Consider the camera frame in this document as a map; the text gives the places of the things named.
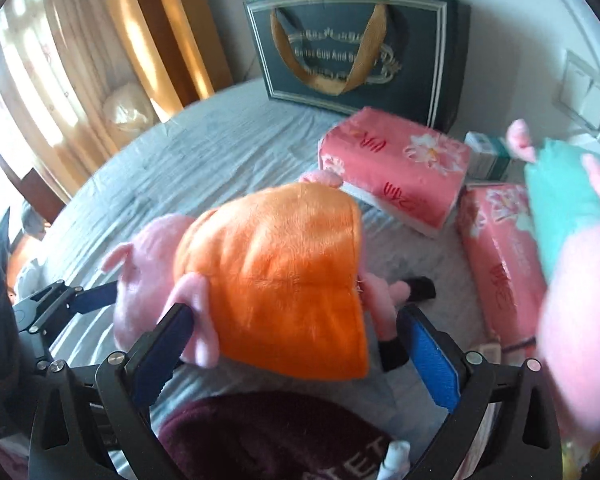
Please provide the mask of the small white medicine box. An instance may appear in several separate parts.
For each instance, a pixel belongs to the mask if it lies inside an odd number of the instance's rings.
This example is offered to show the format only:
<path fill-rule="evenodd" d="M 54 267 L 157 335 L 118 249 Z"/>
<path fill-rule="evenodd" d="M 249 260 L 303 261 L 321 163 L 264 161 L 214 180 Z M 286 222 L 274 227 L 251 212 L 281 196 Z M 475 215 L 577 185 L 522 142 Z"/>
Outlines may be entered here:
<path fill-rule="evenodd" d="M 472 180 L 503 181 L 512 158 L 503 138 L 468 131 L 464 143 L 470 149 L 467 177 Z"/>

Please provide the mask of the maroon knit hat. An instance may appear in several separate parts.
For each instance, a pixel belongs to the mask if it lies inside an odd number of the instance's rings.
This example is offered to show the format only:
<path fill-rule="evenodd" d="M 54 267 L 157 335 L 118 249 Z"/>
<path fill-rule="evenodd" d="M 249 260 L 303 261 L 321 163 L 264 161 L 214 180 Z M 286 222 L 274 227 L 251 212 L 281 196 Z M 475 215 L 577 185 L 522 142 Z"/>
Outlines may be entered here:
<path fill-rule="evenodd" d="M 189 402 L 158 438 L 189 479 L 373 479 L 392 441 L 339 404 L 288 391 Z"/>

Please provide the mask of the pink tissue pack by bag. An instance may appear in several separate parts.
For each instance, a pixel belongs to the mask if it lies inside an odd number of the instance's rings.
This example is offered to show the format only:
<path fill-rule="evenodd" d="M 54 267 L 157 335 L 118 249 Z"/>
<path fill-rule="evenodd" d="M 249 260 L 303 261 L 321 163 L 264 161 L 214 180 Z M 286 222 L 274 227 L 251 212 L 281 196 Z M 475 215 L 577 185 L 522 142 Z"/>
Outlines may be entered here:
<path fill-rule="evenodd" d="M 463 186 L 470 149 L 444 133 L 365 107 L 318 144 L 318 166 L 350 195 L 435 238 Z"/>

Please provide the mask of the black gift bag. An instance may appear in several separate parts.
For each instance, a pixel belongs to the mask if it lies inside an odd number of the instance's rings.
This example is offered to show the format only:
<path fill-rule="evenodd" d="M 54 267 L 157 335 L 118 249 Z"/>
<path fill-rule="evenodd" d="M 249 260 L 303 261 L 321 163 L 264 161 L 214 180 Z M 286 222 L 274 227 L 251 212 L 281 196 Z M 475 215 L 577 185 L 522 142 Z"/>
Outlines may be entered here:
<path fill-rule="evenodd" d="M 460 105 L 469 4 L 250 0 L 268 96 L 351 115 L 363 107 L 447 132 Z"/>

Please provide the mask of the pink pig plush orange dress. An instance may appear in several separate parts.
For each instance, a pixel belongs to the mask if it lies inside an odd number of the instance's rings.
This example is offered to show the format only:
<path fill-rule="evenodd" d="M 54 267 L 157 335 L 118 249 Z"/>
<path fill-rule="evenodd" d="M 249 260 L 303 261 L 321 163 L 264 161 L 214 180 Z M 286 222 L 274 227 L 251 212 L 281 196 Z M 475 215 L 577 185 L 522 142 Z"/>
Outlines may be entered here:
<path fill-rule="evenodd" d="M 120 273 L 118 348 L 185 304 L 194 329 L 181 359 L 201 368 L 227 358 L 299 379 L 358 379 L 370 337 L 384 370 L 404 365 L 396 308 L 413 287 L 365 269 L 361 213 L 341 185 L 308 172 L 199 217 L 166 214 L 111 249 L 102 270 Z"/>

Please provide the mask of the white wall socket panel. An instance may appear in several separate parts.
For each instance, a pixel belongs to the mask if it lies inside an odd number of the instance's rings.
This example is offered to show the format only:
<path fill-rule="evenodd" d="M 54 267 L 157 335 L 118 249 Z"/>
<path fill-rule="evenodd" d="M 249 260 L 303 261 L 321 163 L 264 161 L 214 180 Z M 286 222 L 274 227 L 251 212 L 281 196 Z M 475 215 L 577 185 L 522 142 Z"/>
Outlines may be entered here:
<path fill-rule="evenodd" d="M 571 51 L 566 52 L 556 106 L 600 142 L 600 73 Z"/>

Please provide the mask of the pink pig plush teal dress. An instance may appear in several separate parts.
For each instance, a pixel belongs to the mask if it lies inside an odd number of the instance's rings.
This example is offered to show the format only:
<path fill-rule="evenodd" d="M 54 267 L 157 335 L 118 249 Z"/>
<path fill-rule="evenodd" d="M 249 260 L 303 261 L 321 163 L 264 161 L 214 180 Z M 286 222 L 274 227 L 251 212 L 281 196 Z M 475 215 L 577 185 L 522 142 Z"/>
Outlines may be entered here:
<path fill-rule="evenodd" d="M 524 182 L 547 284 L 536 351 L 550 375 L 560 428 L 600 441 L 600 156 L 553 139 L 537 148 L 527 124 L 507 129 Z"/>

